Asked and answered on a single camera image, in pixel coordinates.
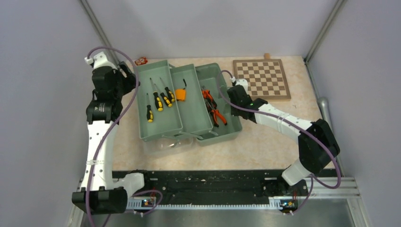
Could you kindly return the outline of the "green plastic toolbox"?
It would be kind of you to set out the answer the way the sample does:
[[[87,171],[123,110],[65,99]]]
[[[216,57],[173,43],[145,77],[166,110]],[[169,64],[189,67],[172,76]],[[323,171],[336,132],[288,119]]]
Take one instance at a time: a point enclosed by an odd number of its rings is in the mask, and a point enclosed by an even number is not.
[[[208,146],[235,139],[243,127],[238,117],[232,116],[230,105],[221,95],[227,93],[227,84],[220,74],[217,63],[195,66],[188,64],[174,67],[168,61],[158,61],[138,66],[136,72],[140,80],[137,93],[139,137],[148,154],[167,152],[168,150],[192,145],[194,141],[201,146]],[[187,83],[186,100],[175,102],[172,107],[164,106],[159,112],[155,107],[153,89],[149,78],[166,94],[159,78],[174,92]],[[214,127],[213,120],[206,107],[202,90],[207,89],[217,103],[217,109],[227,120],[225,126],[221,120],[219,127]],[[149,94],[153,112],[153,122],[147,121],[146,93]]]

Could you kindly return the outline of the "large black yellow screwdriver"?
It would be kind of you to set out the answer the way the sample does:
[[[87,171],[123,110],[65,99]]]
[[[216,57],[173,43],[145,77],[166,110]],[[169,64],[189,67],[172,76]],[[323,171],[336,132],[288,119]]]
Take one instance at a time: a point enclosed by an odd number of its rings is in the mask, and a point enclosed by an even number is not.
[[[163,103],[162,103],[162,101],[160,99],[158,90],[157,90],[156,85],[154,84],[152,78],[149,78],[149,80],[150,80],[152,89],[154,90],[153,91],[153,96],[154,96],[155,107],[159,112],[161,112],[161,111],[163,111]]]

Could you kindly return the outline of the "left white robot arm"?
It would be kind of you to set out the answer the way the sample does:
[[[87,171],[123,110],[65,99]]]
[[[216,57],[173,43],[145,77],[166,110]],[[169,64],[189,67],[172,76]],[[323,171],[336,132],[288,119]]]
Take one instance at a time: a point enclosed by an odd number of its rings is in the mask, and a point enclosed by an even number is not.
[[[92,215],[123,213],[129,194],[150,193],[152,183],[141,173],[114,182],[112,176],[113,142],[123,115],[122,97],[136,87],[135,74],[126,63],[94,66],[95,86],[87,114],[88,153],[81,187],[73,192],[72,203]]]

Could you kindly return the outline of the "orange tape measure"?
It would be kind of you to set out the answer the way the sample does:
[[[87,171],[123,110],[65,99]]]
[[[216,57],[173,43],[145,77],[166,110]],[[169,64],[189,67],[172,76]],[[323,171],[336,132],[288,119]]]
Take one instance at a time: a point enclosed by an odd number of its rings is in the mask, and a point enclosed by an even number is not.
[[[183,102],[186,100],[186,88],[187,88],[187,83],[185,79],[183,79],[184,87],[180,89],[175,90],[175,97],[176,101]]]

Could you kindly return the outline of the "orange combination pliers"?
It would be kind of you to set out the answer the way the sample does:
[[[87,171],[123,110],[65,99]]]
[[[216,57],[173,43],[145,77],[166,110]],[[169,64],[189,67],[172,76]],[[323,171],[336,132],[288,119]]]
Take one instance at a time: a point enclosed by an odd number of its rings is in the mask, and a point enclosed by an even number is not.
[[[203,98],[206,99],[207,101],[209,101],[209,103],[212,105],[213,108],[217,108],[217,103],[215,102],[214,98],[212,97],[212,95],[210,94],[210,91],[207,89],[203,89],[202,90],[202,95]]]

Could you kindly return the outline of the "grey metal flashlight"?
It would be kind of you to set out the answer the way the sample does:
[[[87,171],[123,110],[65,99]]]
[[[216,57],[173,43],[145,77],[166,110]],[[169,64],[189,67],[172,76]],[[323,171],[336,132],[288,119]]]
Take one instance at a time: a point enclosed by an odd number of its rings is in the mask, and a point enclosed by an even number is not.
[[[329,110],[329,102],[326,97],[320,97],[317,100],[317,104],[319,106],[322,118],[328,123],[328,125],[332,128],[330,110]]]

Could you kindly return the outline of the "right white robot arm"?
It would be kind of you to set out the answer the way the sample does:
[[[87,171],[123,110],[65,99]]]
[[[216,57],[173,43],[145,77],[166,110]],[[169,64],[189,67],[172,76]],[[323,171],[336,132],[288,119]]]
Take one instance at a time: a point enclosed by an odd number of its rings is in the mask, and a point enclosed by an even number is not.
[[[290,195],[299,181],[320,173],[330,162],[335,166],[337,177],[341,178],[336,162],[340,148],[325,120],[304,120],[275,108],[266,100],[253,100],[241,85],[229,88],[227,94],[232,115],[268,126],[298,145],[298,159],[283,171],[277,182],[281,194]]]

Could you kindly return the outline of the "orange long nose pliers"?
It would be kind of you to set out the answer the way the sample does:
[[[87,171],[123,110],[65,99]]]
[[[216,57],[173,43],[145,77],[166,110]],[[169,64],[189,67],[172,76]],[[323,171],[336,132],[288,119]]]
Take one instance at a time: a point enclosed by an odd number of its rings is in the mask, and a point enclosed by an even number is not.
[[[206,102],[206,107],[207,107],[208,113],[212,117],[214,127],[217,127],[217,128],[219,127],[218,119],[220,119],[222,121],[222,123],[225,126],[227,126],[227,120],[225,119],[225,117],[219,112],[218,109],[214,108],[209,101]]]

